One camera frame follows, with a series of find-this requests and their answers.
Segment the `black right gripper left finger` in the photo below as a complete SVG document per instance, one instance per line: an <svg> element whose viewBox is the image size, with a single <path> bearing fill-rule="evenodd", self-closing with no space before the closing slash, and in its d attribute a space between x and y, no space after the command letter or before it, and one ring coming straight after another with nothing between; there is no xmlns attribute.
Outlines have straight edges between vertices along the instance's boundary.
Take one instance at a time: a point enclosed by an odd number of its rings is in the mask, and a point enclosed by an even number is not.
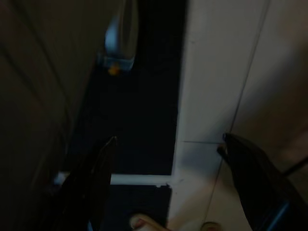
<svg viewBox="0 0 308 231"><path fill-rule="evenodd" d="M99 231L109 194L117 137L98 141L62 185L49 190L41 231Z"/></svg>

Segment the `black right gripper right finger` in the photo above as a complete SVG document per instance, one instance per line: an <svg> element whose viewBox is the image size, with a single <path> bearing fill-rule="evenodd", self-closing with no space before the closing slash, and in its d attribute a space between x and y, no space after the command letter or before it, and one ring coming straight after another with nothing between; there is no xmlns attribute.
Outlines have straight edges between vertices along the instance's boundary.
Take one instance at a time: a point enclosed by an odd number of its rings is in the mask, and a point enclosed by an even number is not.
<svg viewBox="0 0 308 231"><path fill-rule="evenodd" d="M306 231L308 205L269 160L240 136L225 133L217 152L231 169L245 217L254 231Z"/></svg>

